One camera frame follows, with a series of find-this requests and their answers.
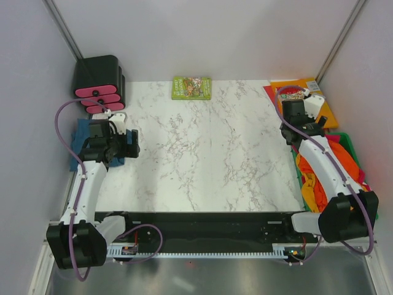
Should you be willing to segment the orange t shirt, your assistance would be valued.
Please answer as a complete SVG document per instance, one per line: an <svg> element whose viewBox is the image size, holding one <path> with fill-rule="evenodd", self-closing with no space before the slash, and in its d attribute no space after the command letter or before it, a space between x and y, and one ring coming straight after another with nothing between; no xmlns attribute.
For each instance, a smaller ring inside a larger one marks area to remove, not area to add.
<svg viewBox="0 0 393 295"><path fill-rule="evenodd" d="M364 181L364 173L361 172L358 164L354 161L348 151L339 143L334 140L328 139L329 146L337 159L342 164L343 168L347 171L347 173L351 176L353 180L357 183L363 183ZM297 167L299 170L306 175L316 175L314 170L311 168L310 164L307 160L302 157L300 154L297 155L296 158Z"/></svg>

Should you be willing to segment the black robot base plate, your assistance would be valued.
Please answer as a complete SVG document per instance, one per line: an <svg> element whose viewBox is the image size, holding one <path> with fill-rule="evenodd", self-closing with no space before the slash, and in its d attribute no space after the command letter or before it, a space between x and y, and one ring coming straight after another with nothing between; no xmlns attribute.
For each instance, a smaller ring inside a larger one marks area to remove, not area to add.
<svg viewBox="0 0 393 295"><path fill-rule="evenodd" d="M137 242L139 253L267 253L274 244L316 243L312 234L296 233L288 212L122 212L127 230L121 238Z"/></svg>

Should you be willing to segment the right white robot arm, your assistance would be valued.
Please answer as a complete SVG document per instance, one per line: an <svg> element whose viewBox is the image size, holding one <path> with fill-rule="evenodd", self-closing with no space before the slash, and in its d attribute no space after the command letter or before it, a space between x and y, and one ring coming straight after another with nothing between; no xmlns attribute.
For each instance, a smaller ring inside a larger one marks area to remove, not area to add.
<svg viewBox="0 0 393 295"><path fill-rule="evenodd" d="M282 115L282 136L309 163L327 197L322 212L293 214L292 220L281 226L282 237L295 242L309 233L329 243L371 237L378 197L373 191L364 191L337 159L324 132L326 119L310 118L302 100L283 101Z"/></svg>

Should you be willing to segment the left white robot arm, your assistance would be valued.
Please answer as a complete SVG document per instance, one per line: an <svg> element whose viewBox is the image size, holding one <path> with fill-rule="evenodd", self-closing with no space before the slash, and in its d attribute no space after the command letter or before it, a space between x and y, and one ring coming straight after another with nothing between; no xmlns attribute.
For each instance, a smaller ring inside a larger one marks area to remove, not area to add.
<svg viewBox="0 0 393 295"><path fill-rule="evenodd" d="M78 153L77 183L70 203L57 225L49 226L46 237L60 269L96 267L104 264L107 247L118 238L134 237L134 225L123 214L110 214L95 224L96 204L103 181L114 159L137 158L137 130L120 131L112 120L92 120L88 137Z"/></svg>

